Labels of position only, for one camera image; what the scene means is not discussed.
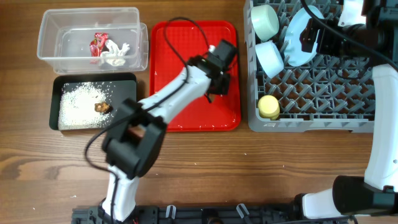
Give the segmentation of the large light blue plate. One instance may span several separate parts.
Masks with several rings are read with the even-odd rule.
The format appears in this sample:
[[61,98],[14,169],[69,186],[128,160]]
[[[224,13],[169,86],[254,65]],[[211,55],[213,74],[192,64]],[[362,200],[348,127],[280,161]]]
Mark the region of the large light blue plate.
[[287,47],[284,50],[284,56],[288,57],[288,64],[293,67],[299,67],[309,63],[316,56],[317,44],[311,48],[311,51],[302,51],[302,43],[299,40],[301,33],[306,28],[310,15],[304,8],[301,8],[290,21],[287,27],[284,41],[287,42]]

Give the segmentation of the yellow cup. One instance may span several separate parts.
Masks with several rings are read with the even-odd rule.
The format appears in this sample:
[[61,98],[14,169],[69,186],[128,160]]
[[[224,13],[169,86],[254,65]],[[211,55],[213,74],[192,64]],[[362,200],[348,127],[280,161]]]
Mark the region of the yellow cup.
[[262,118],[269,118],[276,120],[280,114],[280,106],[276,97],[272,95],[265,95],[258,101],[257,107],[259,115]]

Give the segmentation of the small light blue bowl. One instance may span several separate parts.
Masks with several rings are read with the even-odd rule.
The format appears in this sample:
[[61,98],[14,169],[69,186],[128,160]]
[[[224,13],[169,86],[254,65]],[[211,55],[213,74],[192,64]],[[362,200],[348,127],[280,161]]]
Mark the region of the small light blue bowl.
[[284,69],[284,62],[273,41],[257,44],[255,50],[257,59],[269,78],[274,78]]

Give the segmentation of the green bowl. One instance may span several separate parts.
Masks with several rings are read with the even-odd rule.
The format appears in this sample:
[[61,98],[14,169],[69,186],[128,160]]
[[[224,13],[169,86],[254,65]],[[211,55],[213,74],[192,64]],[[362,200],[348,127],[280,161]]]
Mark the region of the green bowl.
[[256,35],[264,42],[273,38],[279,31],[276,11],[268,4],[251,9],[251,22]]

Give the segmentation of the brown food scrap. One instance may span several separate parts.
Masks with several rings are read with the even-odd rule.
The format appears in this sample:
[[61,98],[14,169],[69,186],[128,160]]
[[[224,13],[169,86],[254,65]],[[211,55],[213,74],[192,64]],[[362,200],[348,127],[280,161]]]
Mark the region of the brown food scrap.
[[95,111],[97,113],[109,113],[112,110],[112,106],[106,102],[95,103]]

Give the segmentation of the white rice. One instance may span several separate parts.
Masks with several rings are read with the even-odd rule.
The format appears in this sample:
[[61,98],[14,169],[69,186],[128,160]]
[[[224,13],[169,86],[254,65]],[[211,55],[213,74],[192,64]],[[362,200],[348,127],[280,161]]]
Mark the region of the white rice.
[[111,112],[99,112],[95,107],[111,105],[112,92],[105,83],[80,82],[62,86],[58,129],[103,128],[111,119]]

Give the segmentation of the red candy wrapper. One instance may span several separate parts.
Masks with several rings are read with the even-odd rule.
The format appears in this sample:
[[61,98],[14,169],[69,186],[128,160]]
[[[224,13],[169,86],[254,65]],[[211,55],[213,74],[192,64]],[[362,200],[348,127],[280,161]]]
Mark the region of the red candy wrapper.
[[96,32],[94,39],[90,42],[90,52],[92,57],[99,57],[106,41],[109,39],[108,33]]

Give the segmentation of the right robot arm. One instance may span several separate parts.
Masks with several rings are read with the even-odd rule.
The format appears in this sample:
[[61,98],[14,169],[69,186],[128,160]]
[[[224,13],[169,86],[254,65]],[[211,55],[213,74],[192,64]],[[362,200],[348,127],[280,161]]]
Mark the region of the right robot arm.
[[321,19],[305,2],[310,19],[299,40],[304,52],[368,58],[375,94],[373,143],[362,177],[339,175],[330,189],[295,198],[295,222],[397,215],[397,1],[362,1],[362,24],[344,14]]

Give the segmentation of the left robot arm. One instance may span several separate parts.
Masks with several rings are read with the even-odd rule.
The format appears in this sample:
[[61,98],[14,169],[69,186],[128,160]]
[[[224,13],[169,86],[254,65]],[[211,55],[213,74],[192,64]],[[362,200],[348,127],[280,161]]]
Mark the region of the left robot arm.
[[227,40],[184,63],[180,73],[157,93],[124,100],[105,129],[102,149],[111,174],[100,210],[107,223],[124,223],[133,213],[139,179],[159,156],[169,123],[197,98],[225,95],[229,66],[238,50]]

